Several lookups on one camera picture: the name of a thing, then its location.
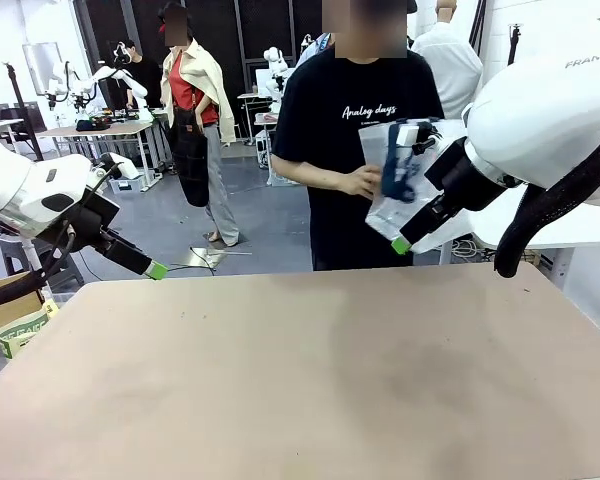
clear plastic bag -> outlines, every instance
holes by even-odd
[[[440,229],[427,235],[415,245],[402,236],[400,229],[424,206],[441,194],[424,176],[427,170],[438,159],[438,154],[443,152],[447,145],[466,135],[462,120],[442,120],[434,126],[442,135],[442,140],[435,147],[428,148],[421,155],[414,155],[412,146],[414,140],[406,135],[407,130],[422,120],[408,120],[401,127],[398,135],[396,150],[398,164],[402,173],[407,177],[410,187],[407,201],[396,200],[386,196],[377,196],[367,215],[367,224],[384,236],[399,250],[399,245],[405,245],[415,253],[424,253],[440,245],[471,233],[469,214],[460,212],[455,218],[447,222]],[[389,153],[389,130],[396,122],[374,125],[360,130],[360,140],[367,164],[378,165],[385,168]]]

person in black shirt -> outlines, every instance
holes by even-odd
[[[402,118],[444,118],[444,113],[429,65],[406,49],[406,13],[411,12],[376,11],[370,19],[356,11],[356,4],[404,9],[410,2],[349,1],[349,28],[336,34],[335,48],[306,62],[288,81],[272,166],[309,187],[314,270],[409,266],[411,256],[399,256],[365,223],[381,171],[365,165],[358,131]],[[384,42],[387,31],[400,30],[400,18],[404,53],[376,58],[396,53],[395,45]]]
[[[126,64],[123,68],[127,70],[133,79],[147,89],[147,105],[149,108],[160,108],[160,80],[162,79],[162,68],[158,63],[150,58],[143,57],[136,50],[136,44],[133,40],[124,40],[123,43],[127,47],[129,55],[131,55],[131,63]],[[135,105],[131,90],[127,91],[127,108],[137,108]]]

person in red shirt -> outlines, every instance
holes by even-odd
[[[214,222],[215,230],[206,236],[207,240],[223,241],[232,247],[238,243],[240,231],[229,207],[220,172],[222,144],[218,129],[219,106],[204,91],[189,83],[186,75],[183,78],[181,74],[183,64],[200,61],[196,58],[203,57],[199,52],[204,52],[204,58],[215,64],[215,60],[194,40],[189,27],[187,45],[172,48],[164,62],[162,99],[167,109],[173,109],[169,112],[174,118],[171,150],[185,196],[191,205],[205,206]]]

beige shirt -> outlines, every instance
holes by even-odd
[[[174,121],[173,95],[169,84],[169,74],[181,51],[180,76],[197,89],[202,90],[218,106],[221,141],[223,143],[235,142],[235,120],[229,99],[224,91],[222,68],[195,39],[186,50],[183,50],[182,47],[173,47],[162,66],[162,102],[166,105],[169,125],[172,126]]]

